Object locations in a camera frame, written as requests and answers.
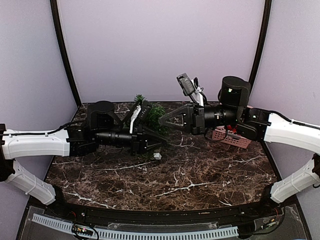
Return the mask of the small green christmas tree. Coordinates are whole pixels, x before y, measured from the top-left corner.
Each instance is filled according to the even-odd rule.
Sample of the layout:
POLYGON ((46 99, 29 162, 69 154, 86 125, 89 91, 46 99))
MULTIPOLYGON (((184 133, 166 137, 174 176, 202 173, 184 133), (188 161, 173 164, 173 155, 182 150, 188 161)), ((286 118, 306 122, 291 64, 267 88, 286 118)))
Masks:
MULTIPOLYGON (((147 99, 142 94, 137 94, 134 97, 134 102, 138 102, 138 105, 142 107, 142 103, 144 103, 147 99)), ((166 112, 165 108, 160 105, 159 103, 148 103, 148 107, 150 107, 150 110, 147 112, 146 117, 142 120, 142 123, 147 128, 157 132, 158 134, 162 136, 166 136, 168 134, 168 127, 162 126, 159 124, 159 118, 162 117, 166 112)), ((129 127, 129 118, 131 115, 131 112, 126 114, 124 119, 122 120, 122 123, 125 127, 129 127)))

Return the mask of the pink plastic basket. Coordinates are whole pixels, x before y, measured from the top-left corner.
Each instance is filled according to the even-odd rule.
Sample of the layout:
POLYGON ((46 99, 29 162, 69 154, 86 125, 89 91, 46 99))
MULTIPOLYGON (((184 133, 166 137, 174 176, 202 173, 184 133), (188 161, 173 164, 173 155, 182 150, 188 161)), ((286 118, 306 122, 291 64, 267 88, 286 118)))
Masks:
POLYGON ((222 126, 217 127, 213 132, 212 132, 212 140, 215 141, 220 141, 222 143, 239 147, 242 149, 246 149, 249 144, 252 142, 251 140, 244 138, 238 134, 235 134, 232 130, 228 130, 227 135, 226 134, 226 129, 222 126))

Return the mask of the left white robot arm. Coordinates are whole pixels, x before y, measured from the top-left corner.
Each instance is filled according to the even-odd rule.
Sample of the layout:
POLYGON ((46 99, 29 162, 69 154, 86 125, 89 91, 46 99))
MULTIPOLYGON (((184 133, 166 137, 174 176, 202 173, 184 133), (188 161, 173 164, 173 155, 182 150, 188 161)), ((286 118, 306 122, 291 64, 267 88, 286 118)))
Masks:
POLYGON ((30 195, 60 218, 71 213, 62 190, 40 180, 16 159, 20 157, 82 157, 94 153, 99 146, 129 148, 132 156, 145 154, 167 144, 164 136, 144 125, 151 104, 136 102, 120 119, 112 102, 102 100, 87 107, 86 119, 68 122, 47 131, 17 131, 0 126, 0 180, 30 195))

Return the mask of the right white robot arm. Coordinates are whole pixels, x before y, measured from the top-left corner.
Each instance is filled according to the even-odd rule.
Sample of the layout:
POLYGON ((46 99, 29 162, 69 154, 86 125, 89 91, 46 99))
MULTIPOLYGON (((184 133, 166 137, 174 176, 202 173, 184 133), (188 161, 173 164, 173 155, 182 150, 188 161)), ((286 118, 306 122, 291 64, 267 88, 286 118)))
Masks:
POLYGON ((206 135, 209 129, 231 127, 251 141, 280 143, 309 150, 313 157, 287 178, 264 188, 255 213, 266 217, 275 206, 320 181, 320 127, 289 119, 279 112, 249 108, 251 84, 236 76, 222 79, 219 105, 192 102, 159 118, 162 126, 192 135, 206 135))

